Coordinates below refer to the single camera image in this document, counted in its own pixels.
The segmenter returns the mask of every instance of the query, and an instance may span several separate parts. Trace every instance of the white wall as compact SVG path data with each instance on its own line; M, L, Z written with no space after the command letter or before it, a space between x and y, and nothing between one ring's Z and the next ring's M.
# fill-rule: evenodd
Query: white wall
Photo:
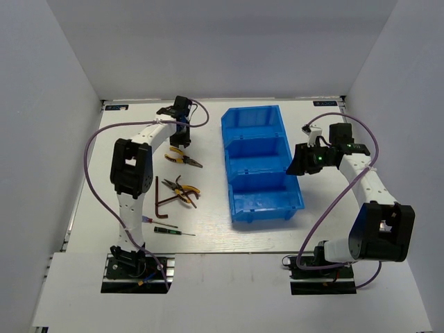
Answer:
M0 1L0 323L27 332L100 103L45 0Z
M101 99L347 94L396 0L48 0Z
M434 332L444 332L443 92L444 2L399 1L347 102L379 138L384 183L416 211L408 260Z

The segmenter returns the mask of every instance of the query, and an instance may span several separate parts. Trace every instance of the screwdriver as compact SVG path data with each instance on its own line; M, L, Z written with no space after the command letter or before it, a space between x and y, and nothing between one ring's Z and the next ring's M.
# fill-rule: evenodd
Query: screwdriver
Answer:
M179 227L176 226L176 225L166 224L166 223L162 223L162 222L154 221L151 217L147 217L147 216L142 216L142 222L165 225L165 226L167 226L167 227L171 227L171 228L179 228Z
M181 232L179 230L171 230L171 229L160 228L160 227L154 227L154 232L156 232L158 234L177 234L177 235L185 234L184 232Z

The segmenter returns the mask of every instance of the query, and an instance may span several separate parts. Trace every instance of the black label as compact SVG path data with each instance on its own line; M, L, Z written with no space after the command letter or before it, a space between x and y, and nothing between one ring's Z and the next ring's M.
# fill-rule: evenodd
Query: black label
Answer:
M108 110L127 110L128 109L128 104L126 105L107 105L105 106L105 111Z
M338 106L336 101L313 101L314 106Z

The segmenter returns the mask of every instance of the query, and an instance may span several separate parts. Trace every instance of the yellow handled pliers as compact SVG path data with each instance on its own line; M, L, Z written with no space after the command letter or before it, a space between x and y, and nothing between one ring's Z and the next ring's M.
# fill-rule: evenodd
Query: yellow handled pliers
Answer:
M179 196L179 199L182 200L184 203L192 203L191 200L186 195L184 195L185 191L193 191L196 192L197 194L200 193L199 189L191 185L179 185L177 182L171 182L170 180L167 179L164 179L162 183L165 184L170 189L172 189L174 193L176 193Z
M193 167L203 168L203 165L201 163L198 163L197 161L193 160L189 156L186 156L185 153L183 151L181 151L179 148L169 147L169 150L173 151L174 153L179 154L180 157L174 158L168 154L165 154L165 158L168 161L175 162L175 163L184 163L184 164L192 165Z

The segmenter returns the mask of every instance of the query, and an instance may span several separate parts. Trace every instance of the blue tray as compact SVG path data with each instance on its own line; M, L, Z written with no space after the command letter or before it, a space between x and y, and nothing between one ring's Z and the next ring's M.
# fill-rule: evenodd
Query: blue tray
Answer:
M278 105L231 108L222 116L232 221L290 219L304 208Z

